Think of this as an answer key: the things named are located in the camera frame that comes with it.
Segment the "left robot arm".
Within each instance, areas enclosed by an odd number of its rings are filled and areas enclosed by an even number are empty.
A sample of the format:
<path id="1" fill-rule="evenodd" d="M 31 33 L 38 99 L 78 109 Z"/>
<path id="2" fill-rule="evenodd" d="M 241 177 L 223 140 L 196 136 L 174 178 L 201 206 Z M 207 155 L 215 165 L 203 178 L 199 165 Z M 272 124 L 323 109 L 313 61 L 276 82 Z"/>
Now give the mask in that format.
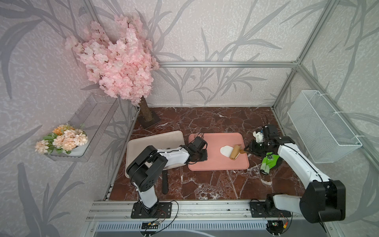
<path id="1" fill-rule="evenodd" d="M 174 149 L 157 149 L 147 146 L 126 168 L 131 184 L 138 192 L 138 201 L 133 204 L 132 219 L 170 218 L 172 202 L 160 202 L 156 196 L 155 183 L 164 170 L 176 165 L 195 165 L 207 160 L 207 142 L 197 136 L 188 145 Z"/>

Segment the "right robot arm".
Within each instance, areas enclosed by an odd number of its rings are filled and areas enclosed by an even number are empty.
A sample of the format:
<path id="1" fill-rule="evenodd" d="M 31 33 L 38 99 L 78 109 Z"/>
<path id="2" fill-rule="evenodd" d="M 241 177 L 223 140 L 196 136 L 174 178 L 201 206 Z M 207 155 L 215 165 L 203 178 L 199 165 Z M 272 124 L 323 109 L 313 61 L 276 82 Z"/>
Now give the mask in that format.
<path id="1" fill-rule="evenodd" d="M 304 194 L 268 194 L 263 204 L 250 202 L 252 217 L 291 217 L 302 215 L 310 223 L 334 222 L 345 219 L 346 188 L 339 180 L 332 180 L 320 171 L 300 151 L 289 136 L 281 136 L 275 125 L 263 127 L 261 142 L 252 140 L 244 151 L 263 158 L 278 156 L 301 180 Z"/>

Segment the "white dough piece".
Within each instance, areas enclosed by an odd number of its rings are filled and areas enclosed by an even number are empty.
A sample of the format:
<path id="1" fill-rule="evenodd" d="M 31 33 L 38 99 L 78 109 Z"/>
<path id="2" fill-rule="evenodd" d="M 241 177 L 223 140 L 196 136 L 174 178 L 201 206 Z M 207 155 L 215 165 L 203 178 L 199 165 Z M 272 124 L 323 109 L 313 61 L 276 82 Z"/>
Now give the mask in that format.
<path id="1" fill-rule="evenodd" d="M 232 152 L 234 150 L 234 147 L 231 146 L 224 146 L 220 148 L 220 153 L 225 157 L 230 157 Z"/>

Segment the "wooden dough roller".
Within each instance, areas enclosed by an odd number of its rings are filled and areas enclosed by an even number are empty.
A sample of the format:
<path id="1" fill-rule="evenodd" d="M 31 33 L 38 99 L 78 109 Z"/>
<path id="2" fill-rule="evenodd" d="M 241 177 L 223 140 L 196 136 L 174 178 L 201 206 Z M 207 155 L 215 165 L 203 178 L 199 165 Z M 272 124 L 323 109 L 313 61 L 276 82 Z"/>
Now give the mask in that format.
<path id="1" fill-rule="evenodd" d="M 241 154 L 246 154 L 247 152 L 242 148 L 241 145 L 235 145 L 229 156 L 231 160 L 236 160 L 236 158 Z"/>

